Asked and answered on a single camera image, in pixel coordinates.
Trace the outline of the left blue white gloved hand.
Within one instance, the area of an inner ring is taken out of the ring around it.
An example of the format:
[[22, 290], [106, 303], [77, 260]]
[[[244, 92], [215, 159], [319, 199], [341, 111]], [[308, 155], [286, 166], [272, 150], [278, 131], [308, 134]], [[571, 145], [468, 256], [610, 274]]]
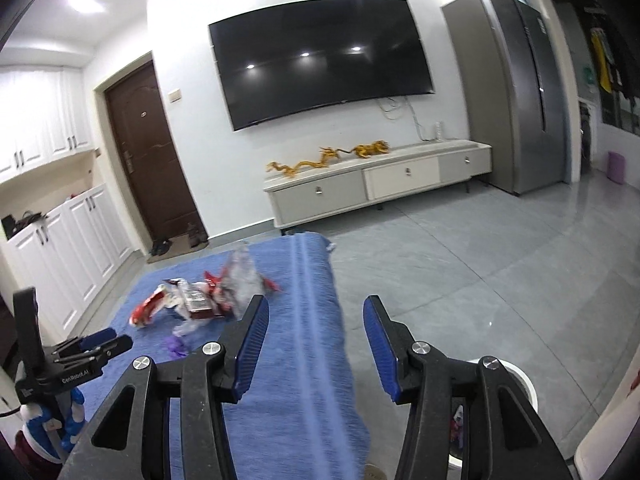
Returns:
[[37, 403], [23, 404], [23, 434], [30, 448], [41, 458], [62, 463], [58, 450], [70, 454], [85, 427], [85, 397], [78, 388], [70, 390], [70, 409], [60, 422], [51, 411]]

